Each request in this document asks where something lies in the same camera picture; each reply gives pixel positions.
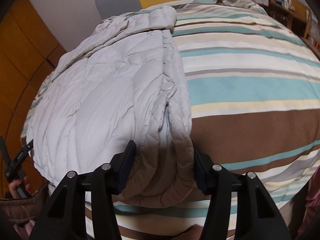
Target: white wall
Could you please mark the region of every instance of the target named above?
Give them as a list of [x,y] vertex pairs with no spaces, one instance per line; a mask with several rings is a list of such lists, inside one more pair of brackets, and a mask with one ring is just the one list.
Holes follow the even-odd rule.
[[94,0],[30,0],[52,34],[71,51],[101,22]]

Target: hand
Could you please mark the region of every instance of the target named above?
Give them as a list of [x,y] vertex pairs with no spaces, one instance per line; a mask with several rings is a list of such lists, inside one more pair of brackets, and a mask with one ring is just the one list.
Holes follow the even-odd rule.
[[[26,191],[31,195],[31,186],[30,184],[28,184],[28,177],[25,176],[23,178],[24,182],[25,182],[25,188],[26,188]],[[22,180],[21,179],[15,179],[13,180],[11,183],[9,183],[9,191],[12,195],[12,198],[14,199],[19,199],[21,198],[21,196],[19,195],[18,191],[17,191],[17,187],[20,186],[22,183]]]

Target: jacket snap button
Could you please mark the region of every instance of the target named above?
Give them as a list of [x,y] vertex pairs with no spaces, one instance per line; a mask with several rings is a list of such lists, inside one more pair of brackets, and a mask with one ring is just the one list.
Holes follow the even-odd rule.
[[167,90],[173,88],[173,86],[174,86],[173,82],[169,81],[169,82],[166,82],[166,83],[162,84],[161,90],[167,91]]

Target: bedding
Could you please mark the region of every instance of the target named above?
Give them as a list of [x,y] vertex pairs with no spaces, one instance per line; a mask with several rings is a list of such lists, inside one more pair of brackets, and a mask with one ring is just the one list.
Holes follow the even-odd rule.
[[[176,1],[172,6],[177,8],[172,36],[191,104],[191,139],[215,163],[237,173],[255,171],[277,207],[283,207],[320,164],[319,60],[250,0]],[[203,225],[209,201],[190,195],[197,197],[162,209],[115,202],[124,239],[170,239],[193,224]],[[86,208],[92,235],[89,203]],[[236,208],[233,195],[229,237]]]
[[134,140],[136,161],[121,199],[166,207],[192,191],[191,112],[170,33],[175,21],[169,6],[114,17],[60,59],[26,134],[36,142],[35,167],[55,186],[69,170],[109,163]]

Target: black tool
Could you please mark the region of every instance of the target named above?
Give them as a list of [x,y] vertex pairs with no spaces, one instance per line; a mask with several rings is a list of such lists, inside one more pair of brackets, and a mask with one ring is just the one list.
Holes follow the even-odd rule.
[[86,191],[91,192],[95,239],[121,240],[111,194],[118,195],[125,188],[135,154],[136,144],[129,141],[123,153],[95,171],[81,175],[69,171],[42,209],[29,240],[87,239]]
[[[195,148],[194,174],[198,188],[211,195],[200,240],[225,240],[231,207],[231,193],[238,193],[235,240],[290,240],[278,208],[254,172],[233,174]],[[96,240],[121,240],[111,194],[125,188],[136,154],[130,141],[95,171],[78,175],[69,171],[44,206],[29,240],[86,240],[85,192],[92,194],[92,223]],[[306,230],[303,239],[318,239],[319,227]],[[21,240],[0,209],[0,236]]]
[[232,192],[238,194],[236,240],[291,239],[276,204],[254,172],[233,174],[194,149],[197,186],[211,195],[200,240],[227,238]]
[[21,198],[29,198],[31,195],[26,191],[24,176],[25,172],[22,169],[22,164],[26,160],[29,155],[29,151],[33,149],[33,140],[23,147],[20,152],[15,156],[13,160],[10,159],[10,156],[7,151],[7,146],[5,144],[3,136],[0,137],[0,151],[2,153],[2,158],[4,160],[5,165],[7,166],[4,175],[7,181],[10,183],[14,179],[21,179],[22,183],[19,187],[17,187],[17,191]]

